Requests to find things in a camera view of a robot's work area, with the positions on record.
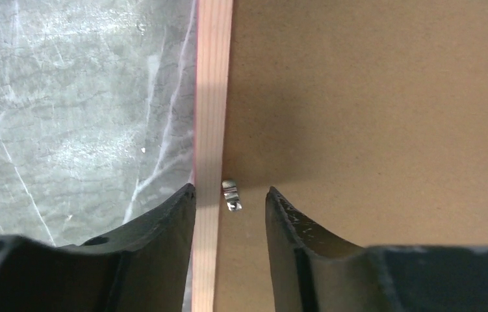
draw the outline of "metallic fastener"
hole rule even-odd
[[[225,196],[225,200],[227,201],[228,210],[241,210],[242,204],[240,203],[240,196],[238,195],[238,189],[236,188],[236,181],[224,180],[222,186],[223,194]]]

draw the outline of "gray marble surface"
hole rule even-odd
[[[0,0],[0,233],[80,244],[192,174],[195,0]]]

